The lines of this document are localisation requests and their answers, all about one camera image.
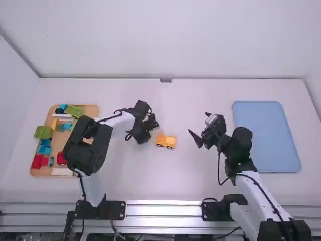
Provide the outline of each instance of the blue tray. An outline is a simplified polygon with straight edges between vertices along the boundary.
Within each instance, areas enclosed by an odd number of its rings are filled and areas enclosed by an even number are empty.
[[[251,158],[261,173],[296,173],[301,170],[284,110],[275,101],[237,101],[233,104],[237,127],[253,132]]]

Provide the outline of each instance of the red toy car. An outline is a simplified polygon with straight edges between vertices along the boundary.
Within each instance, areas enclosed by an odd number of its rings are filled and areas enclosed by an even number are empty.
[[[67,160],[62,156],[62,152],[57,153],[57,164],[58,165],[66,165]]]

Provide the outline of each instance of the metal bracket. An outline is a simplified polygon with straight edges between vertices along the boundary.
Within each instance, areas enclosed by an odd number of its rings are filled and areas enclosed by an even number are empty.
[[[231,222],[231,217],[223,214],[221,202],[202,202],[202,220],[204,222]]]
[[[125,201],[107,201],[105,195],[98,207],[91,206],[85,200],[79,200],[76,203],[75,219],[124,220],[125,212]]]

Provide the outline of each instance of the green toy block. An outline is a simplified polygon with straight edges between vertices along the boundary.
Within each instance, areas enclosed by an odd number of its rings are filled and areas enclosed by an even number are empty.
[[[52,137],[53,130],[51,127],[38,126],[34,137],[39,139],[47,139]]]
[[[84,109],[80,108],[80,107],[75,107],[73,105],[69,105],[67,106],[67,108],[65,109],[65,113],[66,114],[70,114],[72,116],[75,116],[76,118],[81,117],[82,115],[84,115]]]

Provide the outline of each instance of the cork board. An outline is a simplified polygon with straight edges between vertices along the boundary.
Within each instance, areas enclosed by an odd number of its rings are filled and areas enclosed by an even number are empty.
[[[99,114],[99,108],[96,105],[74,105],[75,107],[80,107],[84,109],[84,115],[87,115],[91,118],[96,118],[98,117]],[[52,106],[49,111],[48,111],[48,115],[46,118],[46,121],[44,123],[44,126],[48,126],[50,127],[52,124],[52,121],[54,120],[54,118],[52,117],[52,115],[55,113],[55,109],[59,108],[59,105],[54,105]],[[68,169],[67,165],[58,165],[57,164],[57,153],[62,151],[69,136],[70,136],[71,132],[69,130],[66,130],[64,132],[59,132],[59,131],[53,131],[53,136],[52,136],[52,140],[51,140],[51,153],[50,155],[45,155],[45,157],[49,158],[51,156],[54,157],[54,165],[53,167],[48,167],[48,166],[43,166],[40,169],[32,169],[30,168],[30,174],[33,176],[37,176],[37,177],[61,177],[61,176],[65,176],[65,175],[57,175],[57,174],[53,174],[52,172],[54,170],[54,168],[63,168],[63,169]],[[37,145],[37,148],[35,150],[35,154],[37,153],[38,147],[40,145],[40,140],[39,143]],[[32,164],[33,161],[33,157],[30,160],[30,166]]]

